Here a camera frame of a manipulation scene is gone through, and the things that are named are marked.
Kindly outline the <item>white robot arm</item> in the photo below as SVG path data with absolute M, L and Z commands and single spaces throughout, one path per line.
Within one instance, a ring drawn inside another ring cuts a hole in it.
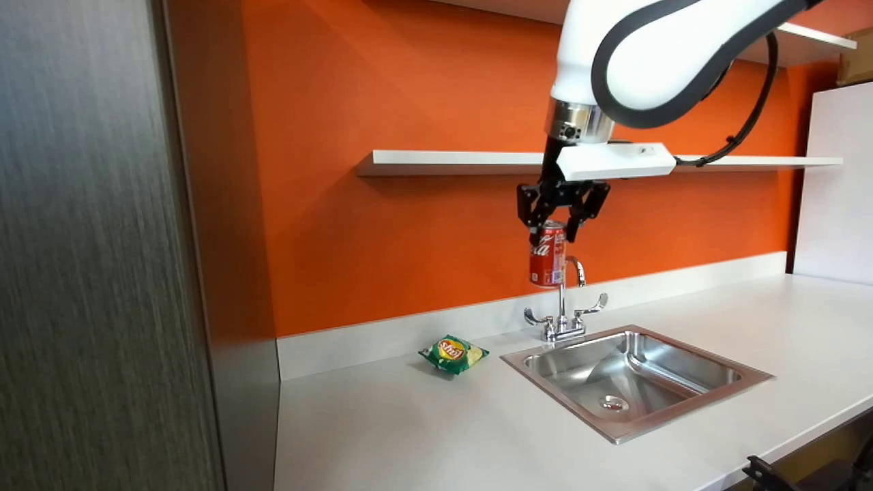
M 739 147 L 759 122 L 778 70 L 774 31 L 821 0 L 570 0 L 560 32 L 551 122 L 541 178 L 515 188 L 519 219 L 538 246 L 545 221 L 566 207 L 561 231 L 575 240 L 611 191 L 602 178 L 575 178 L 566 162 L 615 151 L 615 125 L 660 129 L 702 105 L 759 38 L 766 79 L 722 147 L 692 158 L 706 167 Z

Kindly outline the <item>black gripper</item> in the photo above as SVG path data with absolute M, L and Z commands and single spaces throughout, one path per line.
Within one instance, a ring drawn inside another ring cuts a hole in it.
M 598 181 L 567 181 L 557 167 L 561 139 L 549 136 L 541 178 L 515 188 L 519 219 L 527 223 L 527 242 L 541 246 L 542 223 L 557 207 L 567 207 L 566 240 L 575 242 L 575 236 L 587 219 L 594 219 L 611 191 L 609 184 Z

